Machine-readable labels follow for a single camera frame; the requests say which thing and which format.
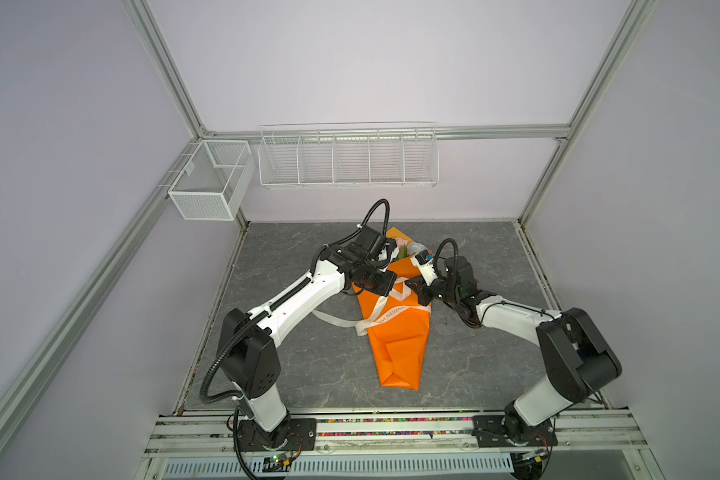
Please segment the white fake rose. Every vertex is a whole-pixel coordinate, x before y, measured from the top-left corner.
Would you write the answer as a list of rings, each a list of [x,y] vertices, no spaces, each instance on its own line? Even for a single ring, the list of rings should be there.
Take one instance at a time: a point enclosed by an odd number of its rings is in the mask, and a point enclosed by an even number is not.
[[[415,256],[422,251],[427,251],[427,247],[419,242],[411,242],[407,245],[407,254]]]

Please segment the cream printed ribbon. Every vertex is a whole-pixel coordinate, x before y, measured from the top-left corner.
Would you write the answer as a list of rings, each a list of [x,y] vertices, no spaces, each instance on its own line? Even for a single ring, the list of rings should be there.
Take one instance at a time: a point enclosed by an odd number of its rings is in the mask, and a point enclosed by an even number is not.
[[[340,328],[353,328],[358,336],[364,336],[369,329],[387,323],[407,310],[421,310],[430,313],[431,306],[420,305],[418,299],[414,298],[411,288],[405,284],[405,281],[405,277],[396,280],[395,285],[402,284],[401,290],[398,291],[393,288],[388,296],[379,297],[368,318],[347,320],[318,310],[313,310],[312,314],[330,325]]]

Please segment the orange yellow wrapping paper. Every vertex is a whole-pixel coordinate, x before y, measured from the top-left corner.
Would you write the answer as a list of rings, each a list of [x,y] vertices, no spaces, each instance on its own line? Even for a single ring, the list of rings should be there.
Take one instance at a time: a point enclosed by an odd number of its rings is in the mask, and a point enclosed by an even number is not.
[[[394,240],[405,238],[409,243],[414,242],[396,228],[389,230],[388,235]],[[397,280],[403,277],[408,280],[419,275],[412,257],[407,254],[407,247],[400,249],[398,258],[389,266],[389,270],[398,275]],[[402,284],[393,286],[398,291],[401,287]],[[362,319],[368,318],[376,301],[382,296],[363,292],[357,287],[354,290],[358,294]],[[411,390],[420,388],[430,320],[431,312],[407,310],[389,322],[369,329],[364,335],[369,339],[381,386]]]

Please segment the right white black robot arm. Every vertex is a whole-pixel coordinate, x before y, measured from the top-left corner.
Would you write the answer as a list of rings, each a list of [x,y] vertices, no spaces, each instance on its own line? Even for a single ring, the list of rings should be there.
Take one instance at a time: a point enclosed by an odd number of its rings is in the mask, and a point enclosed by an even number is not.
[[[471,328],[492,328],[540,349],[545,374],[505,407],[493,431],[513,445],[525,445],[553,430],[552,418],[617,379],[622,366],[590,315],[579,308],[545,310],[482,290],[464,256],[445,260],[429,253],[412,257],[419,274],[406,281],[428,305],[441,301]]]

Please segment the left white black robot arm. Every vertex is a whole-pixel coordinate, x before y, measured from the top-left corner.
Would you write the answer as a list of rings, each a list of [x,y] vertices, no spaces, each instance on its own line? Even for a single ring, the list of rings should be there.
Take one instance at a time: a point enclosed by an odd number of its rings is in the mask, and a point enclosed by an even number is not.
[[[233,399],[254,422],[266,449],[285,445],[290,413],[277,387],[278,348],[302,320],[337,294],[389,296],[397,280],[389,269],[397,249],[386,236],[389,216],[389,201],[376,201],[352,233],[321,246],[307,272],[282,292],[246,312],[228,312],[216,357],[201,382],[201,402]]]

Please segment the small white mesh basket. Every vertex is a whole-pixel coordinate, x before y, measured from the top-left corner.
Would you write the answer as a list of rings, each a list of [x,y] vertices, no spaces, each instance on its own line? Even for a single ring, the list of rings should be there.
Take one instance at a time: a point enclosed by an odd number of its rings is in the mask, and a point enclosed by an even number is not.
[[[234,221],[254,173],[247,141],[201,140],[168,194],[185,220]]]

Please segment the white vent grille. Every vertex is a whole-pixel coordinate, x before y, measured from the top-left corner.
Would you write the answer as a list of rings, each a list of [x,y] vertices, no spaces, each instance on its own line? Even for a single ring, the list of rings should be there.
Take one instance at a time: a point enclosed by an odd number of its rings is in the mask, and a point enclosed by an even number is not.
[[[416,455],[307,455],[283,471],[256,457],[247,463],[260,479],[317,479],[322,477],[426,477],[448,474],[510,474],[508,453],[461,452]],[[244,479],[239,462],[230,458],[187,458],[168,462],[164,479]]]

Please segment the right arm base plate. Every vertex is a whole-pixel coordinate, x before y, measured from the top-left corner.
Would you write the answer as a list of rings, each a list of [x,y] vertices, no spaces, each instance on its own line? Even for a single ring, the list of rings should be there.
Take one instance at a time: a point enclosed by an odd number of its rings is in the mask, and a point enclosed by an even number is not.
[[[484,414],[472,418],[472,435],[478,446],[487,447],[555,447],[558,439],[550,419],[528,426],[514,414]]]

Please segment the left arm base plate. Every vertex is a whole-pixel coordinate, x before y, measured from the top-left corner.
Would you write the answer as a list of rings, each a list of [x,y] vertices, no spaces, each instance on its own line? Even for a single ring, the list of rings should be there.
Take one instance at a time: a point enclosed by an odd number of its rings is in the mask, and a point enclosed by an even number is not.
[[[317,439],[317,420],[286,418],[272,432],[266,432],[254,420],[243,419],[238,421],[233,438],[241,452],[312,451]]]

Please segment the aluminium mounting rail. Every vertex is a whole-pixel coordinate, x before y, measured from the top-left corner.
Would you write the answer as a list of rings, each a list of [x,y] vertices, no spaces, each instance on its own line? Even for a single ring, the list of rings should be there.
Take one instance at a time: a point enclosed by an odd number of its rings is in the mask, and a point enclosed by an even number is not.
[[[234,435],[228,412],[167,417],[157,421],[148,457],[221,456],[231,451]],[[501,416],[483,411],[327,412],[294,415],[290,441],[308,454],[449,453],[480,448],[523,451],[551,447],[566,450],[645,449],[648,442],[628,410],[568,410],[522,443],[499,433]]]

